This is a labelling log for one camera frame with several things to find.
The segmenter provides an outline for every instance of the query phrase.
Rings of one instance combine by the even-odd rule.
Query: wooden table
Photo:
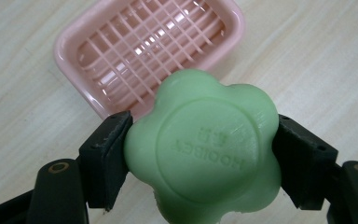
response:
[[[93,1],[0,1],[0,203],[34,187],[38,169],[77,149],[102,122],[53,60],[53,42]],[[251,83],[280,113],[358,160],[358,0],[237,0],[246,36],[213,74]],[[113,211],[91,223],[166,223],[152,189],[128,175]],[[266,209],[221,223],[325,223],[281,191]]]

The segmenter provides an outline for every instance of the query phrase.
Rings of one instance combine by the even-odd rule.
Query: pink plastic basket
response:
[[[55,59],[101,118],[130,110],[138,119],[164,78],[209,71],[243,30],[231,0],[102,0],[61,33]]]

